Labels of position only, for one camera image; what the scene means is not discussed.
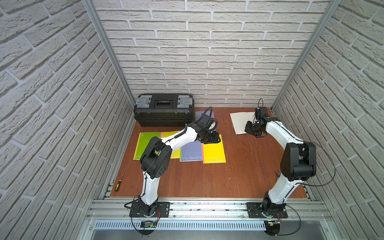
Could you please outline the purple cover notebook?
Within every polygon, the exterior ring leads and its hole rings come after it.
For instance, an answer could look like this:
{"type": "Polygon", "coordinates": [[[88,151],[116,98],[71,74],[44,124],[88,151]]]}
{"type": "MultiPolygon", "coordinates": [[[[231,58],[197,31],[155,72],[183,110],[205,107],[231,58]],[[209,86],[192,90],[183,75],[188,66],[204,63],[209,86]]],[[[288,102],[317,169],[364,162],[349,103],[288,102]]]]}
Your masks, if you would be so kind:
{"type": "Polygon", "coordinates": [[[198,140],[181,147],[180,162],[203,161],[203,147],[198,140]]]}
{"type": "MultiPolygon", "coordinates": [[[[197,111],[196,112],[196,116],[195,116],[195,120],[198,120],[200,117],[201,117],[201,115],[204,113],[204,111],[197,111]]],[[[207,116],[209,116],[209,117],[211,117],[211,118],[214,118],[214,112],[211,112],[211,111],[207,111],[206,113],[205,113],[205,115],[207,115],[207,116]]]]}

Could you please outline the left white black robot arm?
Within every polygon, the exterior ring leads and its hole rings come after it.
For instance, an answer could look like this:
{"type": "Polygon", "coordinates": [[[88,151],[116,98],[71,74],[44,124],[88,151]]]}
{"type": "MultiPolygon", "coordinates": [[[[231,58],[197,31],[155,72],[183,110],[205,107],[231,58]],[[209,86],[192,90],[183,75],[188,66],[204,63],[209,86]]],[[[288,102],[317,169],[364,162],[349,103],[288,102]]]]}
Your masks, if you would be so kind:
{"type": "Polygon", "coordinates": [[[171,155],[181,147],[199,141],[202,144],[218,144],[221,142],[216,131],[218,121],[206,114],[166,138],[152,137],[141,158],[143,171],[143,190],[139,196],[142,207],[153,207],[158,201],[158,187],[162,175],[167,171],[171,155]]]}

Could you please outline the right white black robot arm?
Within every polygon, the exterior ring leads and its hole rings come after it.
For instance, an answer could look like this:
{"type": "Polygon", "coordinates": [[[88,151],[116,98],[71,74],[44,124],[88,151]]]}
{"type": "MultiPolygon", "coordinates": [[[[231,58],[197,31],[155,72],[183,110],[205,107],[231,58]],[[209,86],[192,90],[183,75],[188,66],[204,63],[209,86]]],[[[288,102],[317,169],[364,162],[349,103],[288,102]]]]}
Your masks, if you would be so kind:
{"type": "Polygon", "coordinates": [[[256,137],[270,135],[284,149],[280,164],[281,175],[274,187],[266,193],[261,205],[265,212],[282,209],[295,189],[316,174],[316,146],[299,139],[276,118],[260,119],[255,123],[248,121],[245,132],[256,137]]]}

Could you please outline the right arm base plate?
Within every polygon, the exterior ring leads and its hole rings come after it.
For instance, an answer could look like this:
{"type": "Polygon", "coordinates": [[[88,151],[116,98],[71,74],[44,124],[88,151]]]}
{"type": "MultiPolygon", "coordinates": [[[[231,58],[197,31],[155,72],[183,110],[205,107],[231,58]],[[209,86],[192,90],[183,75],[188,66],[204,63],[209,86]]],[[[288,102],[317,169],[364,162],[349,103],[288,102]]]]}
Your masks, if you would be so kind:
{"type": "Polygon", "coordinates": [[[250,219],[286,219],[288,214],[285,208],[263,210],[262,202],[248,202],[247,211],[250,219]]]}

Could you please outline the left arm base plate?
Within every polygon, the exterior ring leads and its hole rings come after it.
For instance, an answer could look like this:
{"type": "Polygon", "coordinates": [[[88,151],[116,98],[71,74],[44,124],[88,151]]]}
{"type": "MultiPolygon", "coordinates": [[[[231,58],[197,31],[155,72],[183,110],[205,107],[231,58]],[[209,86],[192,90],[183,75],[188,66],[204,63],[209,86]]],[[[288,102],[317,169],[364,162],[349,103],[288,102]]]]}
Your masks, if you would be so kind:
{"type": "Polygon", "coordinates": [[[141,202],[133,202],[130,206],[129,216],[132,218],[168,218],[170,202],[156,202],[147,206],[141,202]]]}

